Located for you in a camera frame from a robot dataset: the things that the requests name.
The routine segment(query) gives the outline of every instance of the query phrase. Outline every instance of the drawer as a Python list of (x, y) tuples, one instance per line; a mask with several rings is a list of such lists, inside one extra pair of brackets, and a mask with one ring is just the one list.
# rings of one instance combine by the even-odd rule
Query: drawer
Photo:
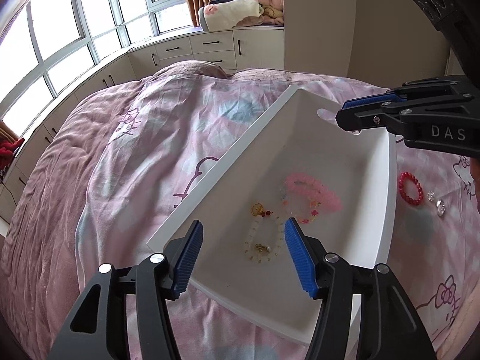
[(188, 37), (168, 40), (167, 42), (155, 45), (159, 59), (171, 58), (174, 56), (186, 56), (191, 54), (190, 41)]
[(193, 54), (193, 57), (197, 61), (206, 61), (217, 64), (224, 70), (233, 70), (237, 68), (234, 51), (203, 52), (201, 54)]
[(17, 205), (11, 197), (10, 192), (8, 192), (5, 186), (0, 185), (0, 216), (3, 220), (10, 223), (16, 207)]
[(67, 117), (78, 105), (77, 97), (72, 94), (67, 97), (60, 105), (58, 105), (51, 113), (43, 125), (52, 137), (57, 135)]
[(52, 142), (47, 129), (41, 125), (37, 131), (26, 142), (26, 146), (20, 151), (19, 158), (15, 165), (25, 176), (30, 177), (38, 159), (45, 149)]
[(22, 197), (23, 188), (27, 184), (28, 178), (20, 172), (16, 166), (13, 166), (9, 175), (8, 179), (4, 182), (5, 186), (10, 190), (15, 202), (19, 202), (20, 198)]
[(191, 50), (194, 54), (208, 51), (233, 50), (233, 32), (208, 32), (190, 37)]
[(181, 55), (181, 56), (175, 56), (173, 58), (167, 58), (167, 59), (160, 59), (160, 66), (162, 68), (166, 68), (167, 66), (170, 66), (176, 62), (181, 62), (181, 61), (191, 61), (193, 59), (193, 55)]
[(151, 76), (160, 70), (155, 46), (148, 46), (129, 52), (128, 57), (137, 80)]

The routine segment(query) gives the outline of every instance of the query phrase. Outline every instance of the gold charm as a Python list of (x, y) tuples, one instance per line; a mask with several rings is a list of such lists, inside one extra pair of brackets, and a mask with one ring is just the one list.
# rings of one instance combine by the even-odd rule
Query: gold charm
[(267, 253), (270, 252), (270, 247), (262, 245), (262, 244), (255, 244), (255, 249), (259, 253), (262, 253), (264, 251), (267, 252)]
[(253, 216), (260, 215), (263, 212), (263, 205), (261, 205), (260, 203), (255, 203), (251, 207), (250, 212)]

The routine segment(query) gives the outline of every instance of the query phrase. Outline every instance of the white wall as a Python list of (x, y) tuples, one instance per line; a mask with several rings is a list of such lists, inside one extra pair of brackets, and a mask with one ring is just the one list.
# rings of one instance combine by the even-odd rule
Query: white wall
[(413, 0), (357, 0), (349, 77), (393, 88), (443, 75), (448, 53)]
[(356, 0), (285, 0), (285, 70), (346, 76)]

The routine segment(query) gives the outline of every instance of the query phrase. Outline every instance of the red cloth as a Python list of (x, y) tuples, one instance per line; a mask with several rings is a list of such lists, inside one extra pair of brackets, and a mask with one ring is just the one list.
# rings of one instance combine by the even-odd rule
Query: red cloth
[(5, 169), (14, 159), (14, 152), (25, 142), (20, 138), (17, 142), (10, 143), (7, 140), (0, 143), (0, 170)]

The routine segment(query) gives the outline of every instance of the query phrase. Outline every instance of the white cabinet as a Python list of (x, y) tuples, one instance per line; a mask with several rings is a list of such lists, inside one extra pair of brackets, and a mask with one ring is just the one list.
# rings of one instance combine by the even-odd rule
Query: white cabinet
[(5, 186), (0, 185), (0, 216), (4, 221), (10, 223), (11, 217), (14, 216), (15, 208), (17, 205), (10, 192), (5, 188)]
[(193, 35), (190, 37), (190, 44), (194, 54), (233, 50), (232, 31), (207, 32)]
[(233, 39), (238, 71), (249, 68), (283, 69), (283, 30), (234, 30)]
[(22, 197), (23, 188), (27, 185), (28, 178), (15, 165), (11, 167), (5, 186), (11, 192), (15, 202), (18, 203)]
[(197, 61), (206, 61), (220, 66), (222, 69), (236, 69), (235, 53), (233, 51), (211, 51), (193, 54)]
[(87, 82), (77, 88), (75, 95), (81, 102), (92, 93), (132, 80), (135, 80), (134, 70), (128, 55), (123, 55), (89, 78)]
[(192, 59), (194, 59), (192, 54), (175, 56), (173, 58), (167, 58), (167, 59), (160, 59), (160, 66), (162, 66), (162, 68), (166, 68), (167, 66), (170, 66), (174, 63), (181, 62), (181, 61), (190, 61)]
[(161, 69), (155, 46), (132, 51), (128, 58), (137, 80), (151, 76)]
[(160, 59), (191, 54), (190, 40), (188, 39), (188, 36), (157, 43), (155, 48), (157, 49), (157, 55)]
[(35, 165), (37, 165), (38, 159), (51, 142), (52, 138), (49, 132), (41, 125), (26, 142), (26, 146), (20, 150), (18, 160), (15, 163), (20, 172), (29, 178)]
[(77, 105), (77, 97), (75, 94), (72, 94), (50, 113), (43, 125), (52, 137), (57, 135), (60, 127), (62, 127), (63, 123), (67, 120), (68, 115), (70, 115)]

